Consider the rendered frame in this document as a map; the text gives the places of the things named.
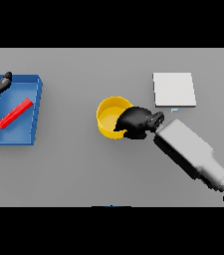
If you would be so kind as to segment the red beaker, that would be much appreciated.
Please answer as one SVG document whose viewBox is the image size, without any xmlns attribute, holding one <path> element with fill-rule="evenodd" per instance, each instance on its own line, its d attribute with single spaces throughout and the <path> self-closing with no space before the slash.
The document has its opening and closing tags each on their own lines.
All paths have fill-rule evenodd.
<svg viewBox="0 0 224 255">
<path fill-rule="evenodd" d="M 6 128 L 33 105 L 34 103 L 30 99 L 26 98 L 21 104 L 19 104 L 15 109 L 13 109 L 9 114 L 0 120 L 0 128 Z"/>
</svg>

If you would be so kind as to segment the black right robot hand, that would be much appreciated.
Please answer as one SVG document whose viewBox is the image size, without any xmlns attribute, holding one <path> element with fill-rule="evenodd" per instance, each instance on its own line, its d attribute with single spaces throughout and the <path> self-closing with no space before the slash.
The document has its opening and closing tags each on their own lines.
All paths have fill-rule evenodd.
<svg viewBox="0 0 224 255">
<path fill-rule="evenodd" d="M 145 139 L 147 131 L 156 132 L 163 122 L 163 112 L 153 114 L 146 108 L 131 107 L 119 116 L 113 130 L 124 130 L 123 136 L 129 139 Z"/>
</svg>

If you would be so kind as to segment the pale square measuring scale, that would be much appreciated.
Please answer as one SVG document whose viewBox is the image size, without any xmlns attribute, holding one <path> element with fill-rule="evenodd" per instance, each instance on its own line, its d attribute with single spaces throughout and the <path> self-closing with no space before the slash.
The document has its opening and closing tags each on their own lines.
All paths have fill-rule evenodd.
<svg viewBox="0 0 224 255">
<path fill-rule="evenodd" d="M 190 73 L 153 73 L 154 102 L 158 108 L 196 106 Z"/>
</svg>

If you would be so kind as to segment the yellow bowl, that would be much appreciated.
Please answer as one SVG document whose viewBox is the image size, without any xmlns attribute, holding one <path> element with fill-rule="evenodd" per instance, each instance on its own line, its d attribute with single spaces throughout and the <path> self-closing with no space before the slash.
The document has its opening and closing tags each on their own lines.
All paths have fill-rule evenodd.
<svg viewBox="0 0 224 255">
<path fill-rule="evenodd" d="M 116 121 L 126 109 L 131 107 L 132 103 L 130 101 L 119 96 L 112 96 L 102 100 L 96 111 L 100 133 L 109 139 L 123 138 L 124 130 L 114 131 Z"/>
</svg>

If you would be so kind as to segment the blue tray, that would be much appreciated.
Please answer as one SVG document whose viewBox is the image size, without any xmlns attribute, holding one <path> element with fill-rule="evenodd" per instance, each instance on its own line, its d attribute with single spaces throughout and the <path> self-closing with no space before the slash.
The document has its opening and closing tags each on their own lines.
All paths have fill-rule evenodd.
<svg viewBox="0 0 224 255">
<path fill-rule="evenodd" d="M 33 145 L 43 83 L 39 75 L 13 75 L 0 95 L 0 145 Z"/>
</svg>

